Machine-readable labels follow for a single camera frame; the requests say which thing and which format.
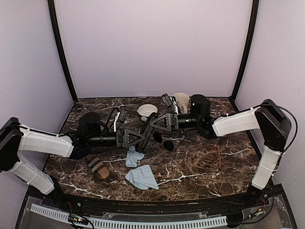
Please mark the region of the black checkered glasses case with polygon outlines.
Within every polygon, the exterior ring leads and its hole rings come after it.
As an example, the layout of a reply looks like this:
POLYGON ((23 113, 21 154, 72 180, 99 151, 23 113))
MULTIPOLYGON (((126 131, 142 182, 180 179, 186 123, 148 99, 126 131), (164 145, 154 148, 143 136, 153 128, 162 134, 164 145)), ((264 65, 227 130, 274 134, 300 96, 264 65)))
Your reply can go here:
POLYGON ((153 112, 150 114, 150 116, 145 121, 144 126, 140 132, 142 135, 144 135, 144 140, 136 145, 135 148, 136 148, 137 152, 143 152, 144 149, 146 148, 146 146, 149 142, 149 139, 151 137, 151 134, 154 130, 154 128, 150 126, 150 122, 152 122, 156 118, 157 118, 157 113, 153 112))

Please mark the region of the light blue cloth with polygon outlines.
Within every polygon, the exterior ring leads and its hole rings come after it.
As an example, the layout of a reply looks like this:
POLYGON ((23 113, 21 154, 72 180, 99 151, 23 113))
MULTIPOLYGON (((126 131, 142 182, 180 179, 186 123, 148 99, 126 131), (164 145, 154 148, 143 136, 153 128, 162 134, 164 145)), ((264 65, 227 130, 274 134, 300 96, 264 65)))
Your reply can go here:
POLYGON ((144 154, 137 152, 135 147, 131 146, 129 147, 129 150, 127 152, 125 165, 126 167, 136 168, 138 165, 138 161, 142 160, 143 158, 144 154))
POLYGON ((144 165, 130 170, 125 178, 138 189, 159 189, 159 186, 149 165, 144 165))

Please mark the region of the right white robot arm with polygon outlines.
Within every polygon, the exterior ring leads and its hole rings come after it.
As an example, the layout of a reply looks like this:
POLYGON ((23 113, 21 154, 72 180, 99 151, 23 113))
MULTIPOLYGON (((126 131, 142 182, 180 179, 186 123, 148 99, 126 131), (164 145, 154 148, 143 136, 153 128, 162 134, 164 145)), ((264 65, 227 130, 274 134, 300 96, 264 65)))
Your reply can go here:
POLYGON ((271 99, 266 99, 261 104, 243 111, 217 118, 211 117, 210 108, 211 102, 204 95, 194 94, 191 96, 190 113, 166 113, 158 118, 155 114, 151 114, 149 126, 168 132, 195 128, 205 139, 260 130, 264 138, 264 151, 251 182, 254 188, 243 197, 243 203, 253 207, 261 200, 260 190, 266 187, 269 179, 277 171, 283 154, 289 148, 286 142, 292 124, 285 115, 288 110, 276 105, 271 99))

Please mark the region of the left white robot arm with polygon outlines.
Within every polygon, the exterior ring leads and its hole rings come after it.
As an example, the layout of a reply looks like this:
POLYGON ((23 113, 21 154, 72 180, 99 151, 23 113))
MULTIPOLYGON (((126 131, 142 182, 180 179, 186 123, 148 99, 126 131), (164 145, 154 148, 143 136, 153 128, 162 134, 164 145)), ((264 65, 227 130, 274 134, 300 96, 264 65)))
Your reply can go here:
POLYGON ((22 154, 35 151, 79 160, 91 154, 92 147, 129 148, 145 141, 143 134, 127 129, 111 131, 97 113, 87 113, 79 119, 75 132, 52 134, 32 129, 10 118, 0 130, 0 170, 10 172, 29 186, 48 196, 57 208, 67 204, 56 180, 37 169, 22 154))

